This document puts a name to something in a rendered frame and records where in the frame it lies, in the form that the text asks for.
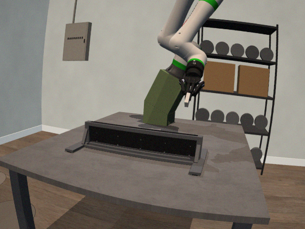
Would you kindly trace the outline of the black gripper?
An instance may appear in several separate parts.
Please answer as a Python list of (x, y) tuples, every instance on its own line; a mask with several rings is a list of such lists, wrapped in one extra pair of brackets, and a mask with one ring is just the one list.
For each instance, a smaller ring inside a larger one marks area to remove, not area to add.
[[(184, 82), (187, 84), (186, 91), (184, 89)], [(201, 72), (195, 68), (188, 69), (184, 79), (179, 79), (179, 84), (181, 85), (182, 94), (185, 95), (185, 101), (184, 101), (185, 107), (189, 106), (191, 97), (192, 96), (196, 97), (199, 91), (201, 90), (201, 88), (204, 87), (204, 81), (201, 82)], [(196, 89), (195, 86), (197, 86)]]

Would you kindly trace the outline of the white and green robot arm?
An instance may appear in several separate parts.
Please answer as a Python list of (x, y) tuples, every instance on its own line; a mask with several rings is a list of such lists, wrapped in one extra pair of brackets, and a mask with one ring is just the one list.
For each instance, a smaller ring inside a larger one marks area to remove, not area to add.
[(202, 78), (207, 56), (193, 39), (223, 0), (199, 0), (184, 23), (193, 2), (194, 0), (176, 0), (168, 20), (157, 37), (160, 46), (175, 54), (172, 64), (166, 71), (178, 79), (184, 79), (190, 68), (198, 69)]

